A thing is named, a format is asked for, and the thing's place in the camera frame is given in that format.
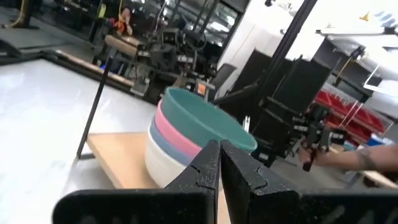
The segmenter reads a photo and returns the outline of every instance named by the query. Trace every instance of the concrete floor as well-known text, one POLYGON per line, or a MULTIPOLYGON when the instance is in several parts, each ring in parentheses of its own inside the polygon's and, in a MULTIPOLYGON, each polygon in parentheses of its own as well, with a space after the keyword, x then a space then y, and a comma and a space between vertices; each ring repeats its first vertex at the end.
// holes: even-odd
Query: concrete floor
MULTIPOLYGON (((0 13, 0 23, 7 20, 0 13)), ((0 38, 17 47, 61 44, 45 48, 91 61, 89 45, 32 22, 41 29, 2 30, 0 38)), ((0 224, 50 223, 62 195, 113 188, 94 159, 72 167, 98 82, 43 60, 0 67, 0 74, 0 224)), ((144 131, 154 113, 154 106, 106 87, 91 132, 144 131)), ((307 173, 301 165, 277 161, 272 170, 302 189, 345 185, 333 169, 313 167, 307 173)))

